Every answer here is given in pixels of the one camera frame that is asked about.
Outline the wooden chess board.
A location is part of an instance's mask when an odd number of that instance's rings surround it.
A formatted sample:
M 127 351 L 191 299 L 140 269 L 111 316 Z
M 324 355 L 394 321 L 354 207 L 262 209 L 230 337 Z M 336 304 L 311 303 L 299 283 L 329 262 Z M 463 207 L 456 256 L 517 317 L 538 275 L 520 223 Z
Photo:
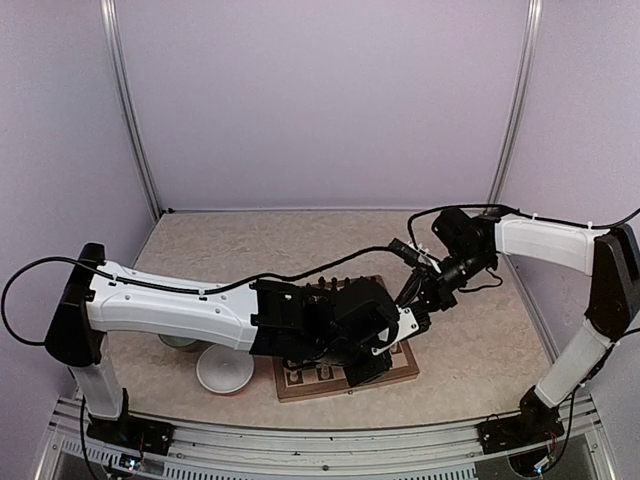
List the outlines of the wooden chess board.
M 272 366 L 277 398 L 280 403 L 327 398 L 412 381 L 419 376 L 420 369 L 407 340 L 395 344 L 389 352 L 392 359 L 391 369 L 374 381 L 356 387 L 348 384 L 344 370 L 340 367 L 327 365 L 332 367 L 334 378 L 320 381 L 318 373 L 325 364 L 312 364 L 300 368 L 285 360 L 274 358 Z M 299 371 L 303 381 L 289 386 L 286 379 L 287 370 Z

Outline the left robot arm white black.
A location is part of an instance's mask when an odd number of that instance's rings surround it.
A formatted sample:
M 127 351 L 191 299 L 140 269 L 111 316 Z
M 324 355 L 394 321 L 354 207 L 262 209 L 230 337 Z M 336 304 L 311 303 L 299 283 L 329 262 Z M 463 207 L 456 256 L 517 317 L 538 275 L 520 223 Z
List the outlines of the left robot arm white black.
M 121 445 L 140 434 L 108 353 L 112 332 L 140 332 L 205 344 L 196 374 L 217 395 L 243 390 L 259 357 L 339 367 L 351 385 L 391 366 L 404 314 L 375 280 L 314 286 L 307 273 L 259 273 L 229 284 L 150 275 L 106 258 L 97 243 L 70 263 L 41 346 L 66 365 L 90 416 Z

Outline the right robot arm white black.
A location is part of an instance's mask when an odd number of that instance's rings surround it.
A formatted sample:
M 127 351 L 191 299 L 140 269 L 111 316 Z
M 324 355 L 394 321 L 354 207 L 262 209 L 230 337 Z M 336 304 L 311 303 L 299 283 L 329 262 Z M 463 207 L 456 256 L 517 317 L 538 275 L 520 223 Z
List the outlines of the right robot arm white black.
M 412 340 L 419 378 L 402 386 L 394 408 L 409 425 L 453 421 L 515 408 L 545 353 L 561 351 L 587 307 L 580 273 L 515 257 L 500 263 L 501 288 L 461 295 Z

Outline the black chess pieces row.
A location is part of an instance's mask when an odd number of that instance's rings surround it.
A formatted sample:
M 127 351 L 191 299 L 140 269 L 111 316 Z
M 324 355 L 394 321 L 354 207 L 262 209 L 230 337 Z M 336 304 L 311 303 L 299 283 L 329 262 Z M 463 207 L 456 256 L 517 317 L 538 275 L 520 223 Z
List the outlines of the black chess pieces row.
M 339 291 L 347 286 L 351 282 L 349 277 L 337 278 L 337 277 L 325 277 L 320 276 L 314 283 L 310 283 L 312 288 L 323 289 L 329 291 Z

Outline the white ceramic bowl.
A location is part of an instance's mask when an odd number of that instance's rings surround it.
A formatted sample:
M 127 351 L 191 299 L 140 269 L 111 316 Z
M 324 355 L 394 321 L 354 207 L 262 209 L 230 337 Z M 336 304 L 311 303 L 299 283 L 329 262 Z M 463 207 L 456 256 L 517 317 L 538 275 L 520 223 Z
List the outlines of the white ceramic bowl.
M 254 358 L 248 352 L 221 345 L 207 348 L 196 363 L 199 383 L 216 395 L 238 393 L 249 384 L 254 371 Z

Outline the green glass bowl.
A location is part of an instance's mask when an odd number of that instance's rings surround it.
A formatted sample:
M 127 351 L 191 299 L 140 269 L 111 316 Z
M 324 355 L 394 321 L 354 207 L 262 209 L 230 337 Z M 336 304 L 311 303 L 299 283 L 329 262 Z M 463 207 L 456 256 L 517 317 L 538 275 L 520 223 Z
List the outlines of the green glass bowl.
M 165 346 L 185 353 L 201 352 L 207 347 L 206 342 L 197 339 L 168 335 L 159 335 L 158 338 Z

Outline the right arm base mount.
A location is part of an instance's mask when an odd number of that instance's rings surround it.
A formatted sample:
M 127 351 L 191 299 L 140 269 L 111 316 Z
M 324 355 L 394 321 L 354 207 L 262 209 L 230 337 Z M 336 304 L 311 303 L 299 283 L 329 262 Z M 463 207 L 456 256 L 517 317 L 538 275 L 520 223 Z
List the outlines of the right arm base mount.
M 532 422 L 523 415 L 491 418 L 477 424 L 476 430 L 485 455 L 545 442 L 565 433 L 559 419 Z

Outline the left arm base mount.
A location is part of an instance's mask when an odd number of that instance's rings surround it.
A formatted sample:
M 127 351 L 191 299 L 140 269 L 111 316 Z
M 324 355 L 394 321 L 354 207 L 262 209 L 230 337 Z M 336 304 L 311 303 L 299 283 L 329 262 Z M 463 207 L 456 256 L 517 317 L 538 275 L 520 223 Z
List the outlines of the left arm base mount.
M 167 456 L 174 426 L 167 422 L 127 417 L 125 420 L 92 420 L 89 438 L 144 454 Z

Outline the right aluminium frame post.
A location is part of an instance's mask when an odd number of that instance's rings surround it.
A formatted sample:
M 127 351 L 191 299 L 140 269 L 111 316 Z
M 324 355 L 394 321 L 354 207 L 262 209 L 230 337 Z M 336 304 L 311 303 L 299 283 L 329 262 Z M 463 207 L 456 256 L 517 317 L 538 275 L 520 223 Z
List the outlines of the right aluminium frame post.
M 530 77 L 534 69 L 542 10 L 542 0 L 530 0 L 528 2 L 522 48 L 516 74 L 516 84 L 499 151 L 497 167 L 487 198 L 488 203 L 497 203 L 501 199 L 507 182 L 520 124 L 525 111 Z

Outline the aluminium frame post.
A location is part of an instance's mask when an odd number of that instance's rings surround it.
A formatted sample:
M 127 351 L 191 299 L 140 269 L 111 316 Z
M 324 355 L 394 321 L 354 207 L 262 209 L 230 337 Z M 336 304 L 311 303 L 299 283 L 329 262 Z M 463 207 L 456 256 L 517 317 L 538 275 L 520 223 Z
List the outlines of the aluminium frame post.
M 522 48 L 516 74 L 516 84 L 499 151 L 497 167 L 487 198 L 488 203 L 497 203 L 501 199 L 507 182 L 520 124 L 525 111 L 530 77 L 534 69 L 542 10 L 542 0 L 530 0 L 528 2 Z
M 151 167 L 147 159 L 135 111 L 133 96 L 127 75 L 116 2 L 114 0 L 101 0 L 100 12 L 110 62 L 115 77 L 117 96 L 132 150 L 134 164 L 141 182 L 147 206 L 153 220 L 157 222 L 163 215 L 164 210 L 160 195 L 155 185 Z

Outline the front aluminium rail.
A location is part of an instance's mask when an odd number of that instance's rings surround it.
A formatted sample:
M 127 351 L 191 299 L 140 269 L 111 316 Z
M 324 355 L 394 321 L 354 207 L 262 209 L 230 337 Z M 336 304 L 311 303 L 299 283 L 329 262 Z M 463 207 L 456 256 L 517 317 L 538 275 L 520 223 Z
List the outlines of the front aluminium rail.
M 166 455 L 147 453 L 131 473 L 127 450 L 80 438 L 80 403 L 60 398 L 32 479 L 89 478 L 113 469 L 136 479 L 514 479 L 516 457 L 540 444 L 484 452 L 478 419 L 377 429 L 276 429 L 174 420 Z

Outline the left aluminium frame post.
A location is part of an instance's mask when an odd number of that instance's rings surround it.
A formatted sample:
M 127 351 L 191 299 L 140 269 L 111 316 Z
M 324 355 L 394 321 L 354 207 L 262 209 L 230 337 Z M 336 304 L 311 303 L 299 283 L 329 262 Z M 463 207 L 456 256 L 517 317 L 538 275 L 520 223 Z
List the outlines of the left aluminium frame post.
M 147 159 L 135 111 L 133 96 L 127 75 L 116 2 L 114 0 L 101 0 L 100 12 L 110 62 L 115 77 L 117 96 L 132 150 L 134 164 L 141 182 L 147 206 L 153 220 L 157 222 L 163 215 L 164 210 L 160 195 L 155 185 L 151 167 Z

